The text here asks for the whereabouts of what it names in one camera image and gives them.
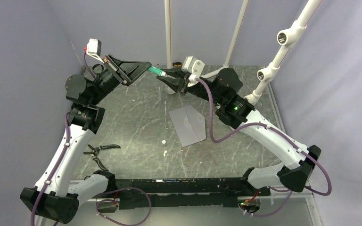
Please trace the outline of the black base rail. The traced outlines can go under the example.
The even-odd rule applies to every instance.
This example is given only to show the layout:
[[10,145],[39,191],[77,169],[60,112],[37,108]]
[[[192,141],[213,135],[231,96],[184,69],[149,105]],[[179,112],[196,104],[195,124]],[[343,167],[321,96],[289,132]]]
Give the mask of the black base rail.
[[240,178],[117,179],[108,194],[121,210],[142,207],[222,206],[236,208],[242,200],[268,197],[268,188],[253,188]]

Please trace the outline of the green white glue stick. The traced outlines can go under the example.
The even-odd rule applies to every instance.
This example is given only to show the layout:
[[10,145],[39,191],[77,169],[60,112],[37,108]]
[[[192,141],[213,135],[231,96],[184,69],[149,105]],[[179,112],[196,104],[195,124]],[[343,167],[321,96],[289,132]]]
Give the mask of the green white glue stick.
[[164,72],[163,70],[154,67],[154,66],[150,66],[148,68],[148,71],[155,74],[156,76],[160,76],[160,77],[165,77],[166,76],[166,72]]

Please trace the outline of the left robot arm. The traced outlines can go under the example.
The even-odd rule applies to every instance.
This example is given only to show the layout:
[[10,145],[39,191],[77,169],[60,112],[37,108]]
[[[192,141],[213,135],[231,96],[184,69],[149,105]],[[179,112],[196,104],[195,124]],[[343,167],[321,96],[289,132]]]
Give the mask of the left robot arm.
[[147,61],[123,61],[106,55],[102,72],[94,79],[71,75],[65,83],[66,98],[72,102],[65,114],[65,131],[50,164],[31,188],[24,188],[21,201],[36,217],[67,224],[78,208],[94,196],[112,197],[121,191],[113,173],[97,170],[88,179],[71,185],[76,164],[103,121],[105,109],[98,104],[117,86],[133,84],[151,67]]

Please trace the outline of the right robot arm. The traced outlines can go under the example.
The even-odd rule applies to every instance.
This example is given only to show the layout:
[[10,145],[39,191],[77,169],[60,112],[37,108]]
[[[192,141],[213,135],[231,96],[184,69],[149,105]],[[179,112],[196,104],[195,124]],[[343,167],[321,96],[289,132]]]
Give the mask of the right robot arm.
[[243,83],[234,69],[221,69],[213,81],[202,78],[196,85],[188,87],[191,78],[192,74],[183,72],[181,68],[161,69],[157,77],[181,95],[190,93],[208,101],[210,115],[216,115],[222,123],[230,126],[233,129],[231,135],[244,133],[281,160],[275,166],[249,168],[240,179],[244,194],[253,195],[268,186],[284,186],[293,192],[307,188],[315,161],[321,154],[318,146],[307,146],[293,140],[242,98],[238,91]]

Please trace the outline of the white pvc pipe frame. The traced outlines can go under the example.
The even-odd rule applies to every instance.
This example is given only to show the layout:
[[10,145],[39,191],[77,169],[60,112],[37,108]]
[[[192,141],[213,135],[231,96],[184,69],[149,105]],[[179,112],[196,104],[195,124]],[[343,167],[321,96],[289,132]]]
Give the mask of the white pvc pipe frame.
[[166,0],[167,67],[187,56],[207,65],[266,65],[279,31],[305,26],[318,0]]

